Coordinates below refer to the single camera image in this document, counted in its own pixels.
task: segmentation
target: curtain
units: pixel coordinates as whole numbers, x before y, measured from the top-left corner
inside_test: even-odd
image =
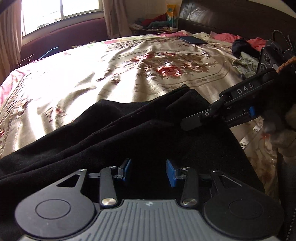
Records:
[[[22,0],[16,0],[0,14],[0,84],[20,61]]]
[[[103,0],[107,33],[110,39],[131,36],[124,0]]]

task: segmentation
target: blue object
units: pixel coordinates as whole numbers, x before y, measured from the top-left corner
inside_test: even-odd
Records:
[[[49,57],[49,56],[54,55],[56,53],[59,53],[59,47],[56,47],[56,48],[51,49],[46,54],[42,55],[39,59]]]
[[[152,29],[152,28],[162,28],[169,26],[170,22],[168,21],[155,21],[149,24],[149,26],[146,29]]]
[[[250,109],[249,109],[249,111],[250,111],[251,117],[256,117],[256,112],[255,112],[254,106],[251,106]]]
[[[168,180],[170,181],[170,186],[172,188],[175,187],[177,183],[176,170],[169,160],[167,160],[166,162],[166,172],[167,172]]]
[[[122,178],[122,180],[125,182],[126,179],[128,179],[129,177],[129,173],[130,173],[130,170],[129,170],[129,167],[131,165],[131,159],[128,160],[128,163],[126,164],[126,167],[124,168],[124,176]]]

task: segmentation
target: black fabric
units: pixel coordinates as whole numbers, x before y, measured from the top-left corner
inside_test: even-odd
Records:
[[[260,52],[254,49],[245,39],[237,39],[232,44],[232,54],[235,57],[241,57],[241,52],[245,52],[257,59],[260,58]]]
[[[28,195],[80,169],[99,172],[127,157],[138,173],[139,198],[163,198],[169,188],[165,161],[221,171],[264,191],[239,143],[222,121],[183,131],[182,118],[207,108],[195,90],[183,86],[151,102],[107,100],[88,108],[74,122],[0,160],[0,237],[20,237],[14,209]]]

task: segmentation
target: window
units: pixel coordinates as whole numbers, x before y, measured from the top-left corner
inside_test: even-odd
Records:
[[[64,18],[102,10],[102,0],[22,0],[22,35]]]

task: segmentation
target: bedspread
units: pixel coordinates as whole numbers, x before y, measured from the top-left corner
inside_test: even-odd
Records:
[[[240,82],[231,65],[236,58],[230,43],[205,33],[194,36],[208,44],[157,35],[126,37],[67,50],[15,70],[12,75],[21,73],[20,78],[2,95],[1,157],[72,122],[100,99],[148,101],[186,84],[214,102],[221,91]],[[261,126],[259,118],[232,131],[266,193],[277,198],[276,154]]]

